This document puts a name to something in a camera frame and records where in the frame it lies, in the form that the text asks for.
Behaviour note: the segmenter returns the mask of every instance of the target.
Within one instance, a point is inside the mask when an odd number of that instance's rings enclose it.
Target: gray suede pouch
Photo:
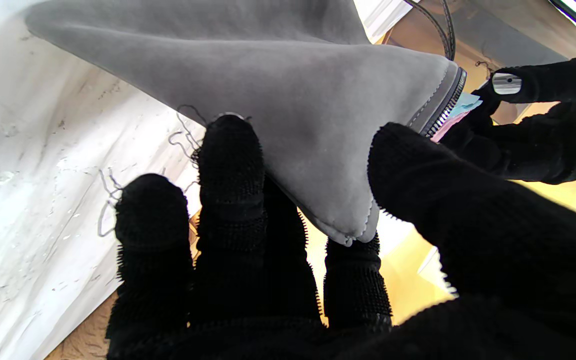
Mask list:
[[[375,132],[425,134],[465,79],[444,57],[371,45],[353,0],[52,0],[26,23],[173,109],[251,117],[267,171],[346,246],[375,236]]]

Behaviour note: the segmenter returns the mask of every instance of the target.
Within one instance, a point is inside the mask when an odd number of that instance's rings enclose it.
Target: zipper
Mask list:
[[[462,91],[464,91],[464,86],[466,86],[466,77],[467,73],[463,69],[461,70],[461,75],[459,75],[459,82],[457,87],[454,89],[452,96],[450,96],[450,100],[444,107],[443,111],[439,115],[439,117],[434,121],[434,123],[430,126],[430,129],[426,131],[425,137],[431,138],[435,136],[435,134],[441,129],[442,126],[448,121],[450,117],[450,113],[453,112],[455,109],[455,105],[457,105],[457,101],[459,100],[459,96],[462,95]]]

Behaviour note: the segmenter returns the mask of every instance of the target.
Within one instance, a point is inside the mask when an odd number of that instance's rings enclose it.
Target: blue paper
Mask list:
[[[479,105],[482,105],[483,101],[480,100],[480,97],[477,95],[472,95],[470,93],[462,92],[457,100],[457,104],[454,106],[454,109],[450,112],[450,116],[448,119],[455,118],[464,114],[466,112],[473,111]]]

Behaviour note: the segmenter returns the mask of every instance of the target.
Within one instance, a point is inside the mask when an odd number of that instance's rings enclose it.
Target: black cable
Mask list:
[[[439,37],[441,38],[444,56],[450,61],[455,60],[455,54],[457,54],[455,28],[453,27],[453,17],[450,14],[450,9],[448,9],[448,3],[446,0],[441,0],[441,5],[443,6],[443,13],[446,16],[446,22],[448,23],[448,34],[444,32],[444,29],[441,27],[441,25],[439,25],[439,21],[437,21],[437,19],[430,13],[430,11],[425,9],[425,7],[414,2],[413,0],[404,0],[404,2],[406,2],[406,4],[410,5],[414,9],[419,10],[421,14],[430,20],[432,25],[434,25],[434,27],[437,29]]]

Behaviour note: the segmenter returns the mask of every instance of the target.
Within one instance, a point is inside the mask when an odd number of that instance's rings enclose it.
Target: black glove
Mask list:
[[[559,184],[576,180],[576,59],[503,68],[521,77],[521,91],[498,95],[491,82],[473,92],[483,104],[450,128],[441,143],[479,168],[506,179]],[[501,101],[562,101],[547,114],[493,126]]]
[[[297,332],[300,341],[320,341],[328,330],[306,260],[304,223],[266,177],[252,126],[222,116],[206,128],[195,158],[202,204],[195,267],[187,202],[178,187],[160,175],[142,175],[123,189],[116,205],[123,284],[107,328],[108,358],[167,358],[180,351],[200,358],[268,346],[290,352],[289,341],[266,338],[292,334],[296,327],[308,330]],[[351,248],[329,244],[326,291],[334,296],[325,303],[331,330],[391,328],[378,249],[376,239]],[[359,271],[344,280],[352,270]],[[263,335],[252,335],[260,324]]]

